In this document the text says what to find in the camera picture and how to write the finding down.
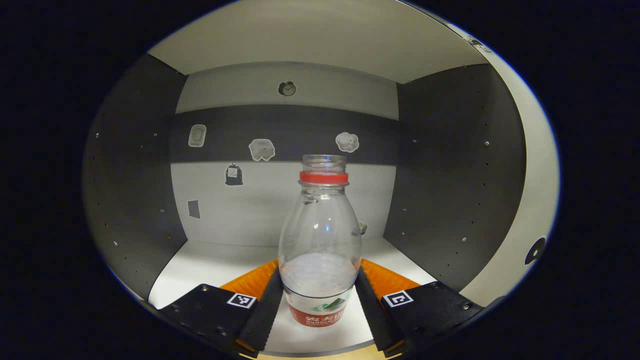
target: bottle mouth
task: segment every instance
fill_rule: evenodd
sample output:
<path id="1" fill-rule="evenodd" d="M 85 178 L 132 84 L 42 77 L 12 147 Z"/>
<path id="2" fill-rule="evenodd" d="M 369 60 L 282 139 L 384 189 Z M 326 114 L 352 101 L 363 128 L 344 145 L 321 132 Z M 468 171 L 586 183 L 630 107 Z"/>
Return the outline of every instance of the bottle mouth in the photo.
<path id="1" fill-rule="evenodd" d="M 304 155 L 300 184 L 348 185 L 346 167 L 347 157 L 343 155 Z"/>

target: plastic bottle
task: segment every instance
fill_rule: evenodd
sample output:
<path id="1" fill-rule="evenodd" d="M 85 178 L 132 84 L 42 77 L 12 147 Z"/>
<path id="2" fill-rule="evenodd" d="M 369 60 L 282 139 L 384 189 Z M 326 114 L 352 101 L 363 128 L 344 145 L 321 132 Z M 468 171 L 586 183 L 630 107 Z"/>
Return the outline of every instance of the plastic bottle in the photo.
<path id="1" fill-rule="evenodd" d="M 342 317 L 360 260 L 360 226 L 344 194 L 346 158 L 304 155 L 300 196 L 285 222 L 278 268 L 293 318 L 311 327 Z"/>

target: red bottle ring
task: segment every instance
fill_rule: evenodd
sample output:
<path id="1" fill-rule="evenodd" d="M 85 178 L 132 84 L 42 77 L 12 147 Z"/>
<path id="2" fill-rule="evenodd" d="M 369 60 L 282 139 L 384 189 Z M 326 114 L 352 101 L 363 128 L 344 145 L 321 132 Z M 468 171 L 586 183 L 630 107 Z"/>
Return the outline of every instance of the red bottle ring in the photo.
<path id="1" fill-rule="evenodd" d="M 346 184 L 349 182 L 349 174 L 309 174 L 301 171 L 300 181 L 310 184 Z"/>

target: shelf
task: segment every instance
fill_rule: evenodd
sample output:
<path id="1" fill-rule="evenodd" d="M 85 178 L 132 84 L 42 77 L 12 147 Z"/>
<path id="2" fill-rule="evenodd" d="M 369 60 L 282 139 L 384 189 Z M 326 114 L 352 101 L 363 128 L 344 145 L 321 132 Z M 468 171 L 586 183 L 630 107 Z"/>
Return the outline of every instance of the shelf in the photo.
<path id="1" fill-rule="evenodd" d="M 363 240 L 362 249 L 364 258 L 419 284 L 435 281 L 384 238 Z M 149 303 L 162 308 L 199 284 L 221 286 L 277 257 L 277 247 L 187 241 L 157 278 L 149 295 Z M 352 290 L 342 319 L 334 325 L 320 328 L 295 322 L 282 297 L 264 353 L 276 356 L 323 356 L 365 347 L 372 340 L 355 290 Z"/>

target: cloud sticker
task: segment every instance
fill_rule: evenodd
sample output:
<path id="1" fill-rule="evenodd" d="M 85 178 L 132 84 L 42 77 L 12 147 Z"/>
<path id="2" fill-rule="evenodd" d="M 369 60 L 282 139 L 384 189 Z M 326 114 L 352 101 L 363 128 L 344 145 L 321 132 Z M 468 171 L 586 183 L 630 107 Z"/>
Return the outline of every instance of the cloud sticker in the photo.
<path id="1" fill-rule="evenodd" d="M 335 137 L 335 143 L 338 144 L 338 149 L 346 152 L 354 152 L 360 146 L 358 135 L 349 134 L 346 131 Z"/>
<path id="2" fill-rule="evenodd" d="M 269 161 L 276 155 L 276 148 L 273 147 L 273 143 L 269 139 L 254 139 L 249 144 L 249 150 L 251 150 L 251 157 L 254 161 Z"/>

